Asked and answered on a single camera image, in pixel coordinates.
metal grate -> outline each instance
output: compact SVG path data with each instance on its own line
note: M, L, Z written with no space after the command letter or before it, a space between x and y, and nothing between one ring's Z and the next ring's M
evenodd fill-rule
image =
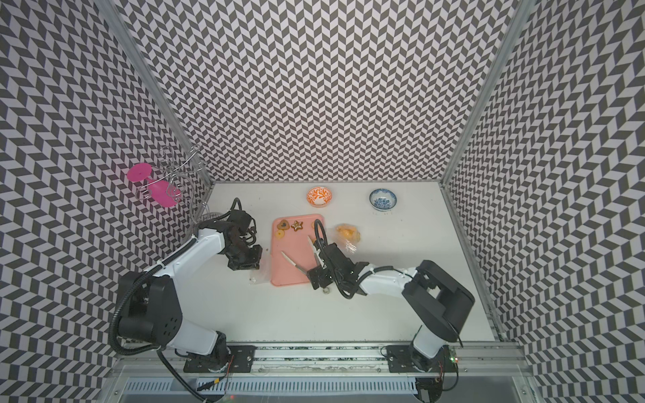
M200 377L201 386L213 380ZM124 394L168 395L187 393L180 385L173 385L173 378L129 378ZM204 390L205 395L224 393L225 381ZM231 378L226 393L236 395L324 396L324 395L410 395L415 394L414 378L408 377L239 377Z

white table surface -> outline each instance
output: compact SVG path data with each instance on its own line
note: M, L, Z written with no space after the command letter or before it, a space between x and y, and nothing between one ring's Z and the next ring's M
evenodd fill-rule
M305 199L315 185L217 184L208 205L210 211L225 212L239 197L244 210L255 217L257 241L267 254L275 218L319 213L328 235L343 222L358 227L359 249L348 255L354 262L410 268L424 259L434 260L475 296L461 339L494 340L437 183L323 184L333 193L324 208L311 207ZM397 195L391 212L378 212L368 201L370 192L381 187ZM356 295L346 300L334 285L325 295L309 284L250 284L249 271L232 271L226 262L223 255L210 259L180 291L180 298L187 319L224 332L229 341L400 341L411 340L421 325L402 297Z

blue and white bowl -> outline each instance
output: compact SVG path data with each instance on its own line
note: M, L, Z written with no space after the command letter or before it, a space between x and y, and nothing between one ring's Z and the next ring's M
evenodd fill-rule
M379 211L390 211L397 205L397 196L387 189L376 189L370 193L370 203Z

pink plastic piece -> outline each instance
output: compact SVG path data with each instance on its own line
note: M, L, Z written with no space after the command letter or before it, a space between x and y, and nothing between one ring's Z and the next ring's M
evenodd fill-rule
M177 201L173 197L168 196L168 193L176 196L177 200L181 199L181 192L176 186L172 186L170 191L166 193L168 189L168 181L159 181L155 182L148 186L150 190L150 197L159 203L162 207L172 207L177 205Z
M140 162L139 164L134 164L132 168L128 170L128 175L126 176L130 182L141 182L149 177L151 173L152 165Z
M313 255L312 247L307 237L315 240L312 223L319 219L324 225L324 218L320 214L298 215L295 217L280 217L275 219L271 225L271 284L277 287L290 286L292 284L309 283L307 276L300 270L287 262L282 256L284 252L291 260L299 266L310 270L316 267L316 258ZM303 228L294 231L289 227L284 231L284 237L278 239L275 232L278 230L278 222L287 220L289 225L298 220L303 222Z

pink tray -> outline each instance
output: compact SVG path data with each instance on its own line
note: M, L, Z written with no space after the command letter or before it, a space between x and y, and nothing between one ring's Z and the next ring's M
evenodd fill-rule
M291 286L293 284L302 284L309 282L307 276L302 274L297 268L287 262L281 252L285 252L291 260L296 262L300 267L307 270L316 267L316 258L313 255L312 247L309 245L310 237L315 240L312 224L319 219L324 226L324 218L320 214L296 215L293 217L280 217L275 219L271 226L271 284L276 287ZM275 237L278 222L287 220L289 225L294 221L302 221L303 228L294 231L289 228L284 231L284 238Z

